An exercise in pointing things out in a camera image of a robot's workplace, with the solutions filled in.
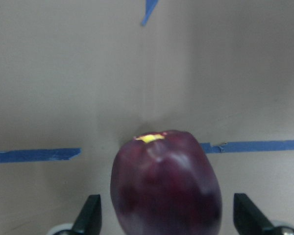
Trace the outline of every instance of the red apple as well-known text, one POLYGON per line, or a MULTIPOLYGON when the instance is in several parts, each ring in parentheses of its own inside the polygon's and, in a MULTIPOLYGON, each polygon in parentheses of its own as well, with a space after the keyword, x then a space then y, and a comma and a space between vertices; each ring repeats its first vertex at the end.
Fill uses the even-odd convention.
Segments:
POLYGON ((143 134, 117 153, 112 203, 127 235, 216 235, 221 193, 200 144, 188 132, 143 134))

